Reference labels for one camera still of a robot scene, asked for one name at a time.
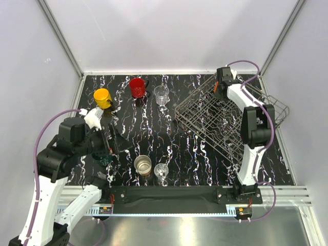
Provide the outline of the dark green mug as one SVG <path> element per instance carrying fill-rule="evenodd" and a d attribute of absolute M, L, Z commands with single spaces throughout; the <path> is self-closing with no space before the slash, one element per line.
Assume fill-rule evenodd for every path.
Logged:
<path fill-rule="evenodd" d="M 101 167 L 107 167 L 113 160 L 113 155 L 91 154 L 92 158 Z"/>

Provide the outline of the yellow mug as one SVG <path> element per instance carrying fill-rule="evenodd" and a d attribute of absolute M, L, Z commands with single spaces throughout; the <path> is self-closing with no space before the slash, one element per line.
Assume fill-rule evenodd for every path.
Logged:
<path fill-rule="evenodd" d="M 106 88 L 100 88 L 97 89 L 94 94 L 93 94 L 94 100 L 96 104 L 101 108 L 101 109 L 108 109 L 112 107 L 112 98 L 109 90 Z"/>

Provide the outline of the red mug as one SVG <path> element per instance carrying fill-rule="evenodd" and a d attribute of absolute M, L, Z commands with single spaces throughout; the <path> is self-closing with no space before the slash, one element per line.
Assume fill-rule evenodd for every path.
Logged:
<path fill-rule="evenodd" d="M 149 84 L 149 80 L 142 78 L 134 78 L 129 82 L 132 97 L 142 98 L 146 95 L 146 88 Z"/>

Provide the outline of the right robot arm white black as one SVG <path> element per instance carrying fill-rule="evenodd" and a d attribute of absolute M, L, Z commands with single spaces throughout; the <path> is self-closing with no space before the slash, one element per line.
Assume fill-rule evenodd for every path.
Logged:
<path fill-rule="evenodd" d="M 219 100 L 231 100 L 242 111 L 240 137 L 244 153 L 232 197 L 237 203 L 245 203 L 257 196 L 261 160 L 274 140 L 275 109 L 256 99 L 236 77 L 237 73 L 230 67 L 218 68 L 214 96 Z"/>

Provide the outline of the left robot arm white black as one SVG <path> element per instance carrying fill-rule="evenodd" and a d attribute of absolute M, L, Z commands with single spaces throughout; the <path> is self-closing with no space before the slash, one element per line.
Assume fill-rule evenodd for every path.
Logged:
<path fill-rule="evenodd" d="M 78 197 L 60 214 L 56 213 L 59 198 L 78 159 L 92 155 L 99 160 L 130 147 L 112 124 L 101 121 L 98 126 L 91 126 L 81 117 L 66 118 L 47 147 L 34 153 L 33 201 L 22 232 L 11 239 L 9 245 L 67 245 L 71 232 L 87 210 L 112 197 L 106 179 L 89 177 Z"/>

